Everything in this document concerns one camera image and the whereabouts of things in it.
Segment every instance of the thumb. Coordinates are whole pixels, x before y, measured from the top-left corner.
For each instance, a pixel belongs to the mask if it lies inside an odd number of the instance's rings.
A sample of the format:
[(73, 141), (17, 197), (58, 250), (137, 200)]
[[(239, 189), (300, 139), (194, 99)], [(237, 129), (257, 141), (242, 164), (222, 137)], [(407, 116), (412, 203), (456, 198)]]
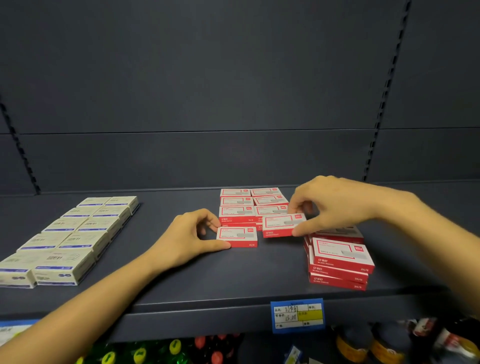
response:
[(318, 230), (329, 229), (332, 227), (332, 223), (329, 222), (328, 213), (322, 213), (317, 217), (311, 218), (310, 220), (304, 221), (301, 224), (298, 224), (292, 231), (293, 236), (302, 236), (306, 234), (311, 234)]
[(200, 253), (230, 249), (231, 244), (224, 240), (200, 240)]

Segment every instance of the gray shelf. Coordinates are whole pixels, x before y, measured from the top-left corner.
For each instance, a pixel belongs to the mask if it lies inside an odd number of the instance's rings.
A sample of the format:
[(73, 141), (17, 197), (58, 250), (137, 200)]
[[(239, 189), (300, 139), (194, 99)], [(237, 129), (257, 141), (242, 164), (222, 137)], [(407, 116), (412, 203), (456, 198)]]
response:
[[(392, 184), (480, 233), (480, 182)], [(287, 197), (293, 188), (282, 188)], [(89, 195), (132, 195), (142, 205), (78, 287), (0, 290), (0, 319), (38, 318), (143, 253), (178, 214), (218, 211), (218, 189), (43, 194), (0, 199), (0, 258)], [(108, 333), (112, 341), (150, 340), (271, 328), (270, 302), (323, 297), (327, 324), (439, 315), (458, 305), (448, 288), (380, 222), (360, 225), (376, 264), (367, 291), (310, 284), (300, 238), (259, 238), (256, 249), (201, 256), (152, 282)]]

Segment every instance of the forearm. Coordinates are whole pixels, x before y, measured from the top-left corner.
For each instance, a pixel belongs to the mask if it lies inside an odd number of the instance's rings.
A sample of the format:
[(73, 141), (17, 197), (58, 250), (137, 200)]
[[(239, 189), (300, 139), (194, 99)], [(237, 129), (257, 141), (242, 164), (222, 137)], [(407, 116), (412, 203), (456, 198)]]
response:
[(138, 257), (0, 347), (0, 362), (74, 363), (161, 270)]
[(386, 201), (380, 218), (410, 236), (435, 272), (480, 314), (480, 238), (438, 214), (415, 195)]

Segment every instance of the left hand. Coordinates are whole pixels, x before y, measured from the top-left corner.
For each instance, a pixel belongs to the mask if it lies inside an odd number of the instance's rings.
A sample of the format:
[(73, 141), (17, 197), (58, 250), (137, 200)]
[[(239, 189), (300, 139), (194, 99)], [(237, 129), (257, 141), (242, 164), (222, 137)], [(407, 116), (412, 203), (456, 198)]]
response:
[(185, 264), (197, 255), (228, 249), (230, 243), (223, 240), (200, 240), (206, 227), (214, 232), (221, 226), (218, 218), (206, 208), (177, 215), (167, 230), (145, 252), (158, 273)]

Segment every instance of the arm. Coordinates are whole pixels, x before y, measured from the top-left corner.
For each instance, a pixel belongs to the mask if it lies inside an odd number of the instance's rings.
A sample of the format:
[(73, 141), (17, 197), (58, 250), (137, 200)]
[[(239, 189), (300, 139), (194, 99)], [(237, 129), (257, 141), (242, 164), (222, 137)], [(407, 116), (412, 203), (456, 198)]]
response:
[(293, 234), (339, 228), (377, 218), (410, 236), (420, 255), (480, 314), (480, 238), (444, 218), (414, 194), (333, 176), (318, 176), (299, 186), (289, 213), (320, 215), (298, 225)]
[(74, 363), (158, 274), (201, 253), (230, 247), (221, 240), (200, 240), (197, 233), (205, 235), (205, 225), (213, 231), (220, 226), (206, 209), (175, 217), (147, 252), (1, 346), (0, 363)]

